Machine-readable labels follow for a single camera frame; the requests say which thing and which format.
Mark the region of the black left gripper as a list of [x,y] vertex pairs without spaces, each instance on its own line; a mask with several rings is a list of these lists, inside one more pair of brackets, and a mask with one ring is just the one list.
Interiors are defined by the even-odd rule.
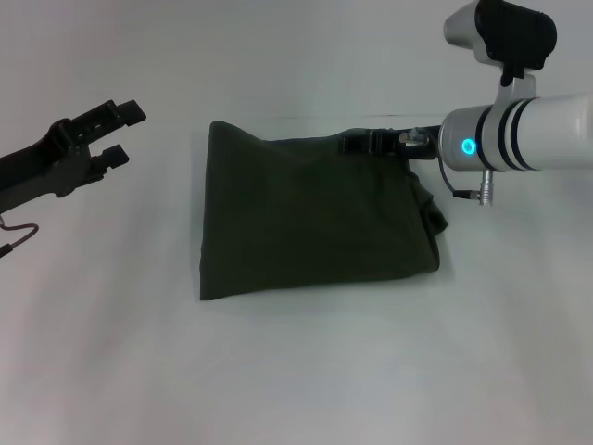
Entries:
[[103,179],[130,158],[120,145],[90,154],[89,142],[146,120],[136,101],[106,103],[50,126],[37,143],[1,158],[1,208],[13,210],[44,195],[65,197]]

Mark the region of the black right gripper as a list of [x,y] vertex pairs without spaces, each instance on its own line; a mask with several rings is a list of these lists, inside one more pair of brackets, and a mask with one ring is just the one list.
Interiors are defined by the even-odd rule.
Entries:
[[440,126],[410,129],[364,130],[362,133],[342,137],[341,154],[388,156],[396,152],[398,159],[435,160],[439,158],[438,136]]

